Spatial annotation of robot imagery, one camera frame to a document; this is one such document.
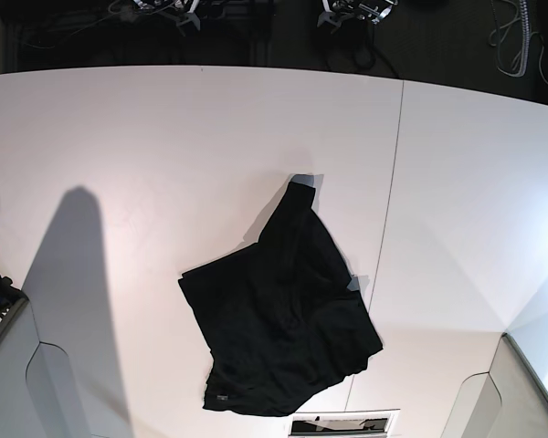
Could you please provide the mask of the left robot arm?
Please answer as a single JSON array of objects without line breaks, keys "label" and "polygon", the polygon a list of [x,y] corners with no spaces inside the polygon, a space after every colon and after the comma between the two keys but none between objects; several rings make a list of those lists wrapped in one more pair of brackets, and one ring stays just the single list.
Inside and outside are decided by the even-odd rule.
[{"label": "left robot arm", "polygon": [[349,19],[379,24],[398,6],[398,0],[322,0],[323,11],[319,14],[317,27],[327,23],[340,27]]}]

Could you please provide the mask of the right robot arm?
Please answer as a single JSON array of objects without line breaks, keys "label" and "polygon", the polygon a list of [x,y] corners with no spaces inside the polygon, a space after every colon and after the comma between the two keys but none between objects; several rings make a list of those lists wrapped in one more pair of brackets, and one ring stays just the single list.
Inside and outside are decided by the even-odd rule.
[{"label": "right robot arm", "polygon": [[172,20],[180,28],[191,24],[197,31],[201,28],[196,9],[200,0],[133,0],[141,15],[160,15]]}]

